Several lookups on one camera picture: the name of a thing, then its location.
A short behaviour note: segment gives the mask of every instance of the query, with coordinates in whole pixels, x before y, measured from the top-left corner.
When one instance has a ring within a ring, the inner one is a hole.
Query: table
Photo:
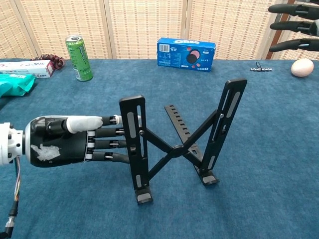
[[[24,129],[38,116],[119,114],[120,98],[142,94],[148,128],[176,145],[164,106],[176,105],[194,132],[217,108],[227,80],[248,80],[214,168],[220,183],[204,187],[193,166],[176,158],[150,181],[154,201],[138,206],[127,164],[36,168],[23,157],[12,238],[317,238],[319,63],[299,79],[290,73],[292,60],[259,62],[272,72],[251,72],[255,60],[214,60],[205,73],[159,67],[156,60],[92,59],[94,78],[79,82],[67,61],[52,78],[36,80],[29,94],[1,98],[0,122]],[[197,142],[202,150],[207,137]],[[150,167],[163,156],[149,146]],[[0,168],[0,183],[4,227],[13,165]]]

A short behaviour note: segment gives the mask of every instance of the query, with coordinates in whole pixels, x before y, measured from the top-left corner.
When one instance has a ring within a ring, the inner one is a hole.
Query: brown egg
[[[314,63],[312,60],[303,58],[295,61],[291,66],[291,73],[297,77],[305,77],[311,74],[314,70]]]

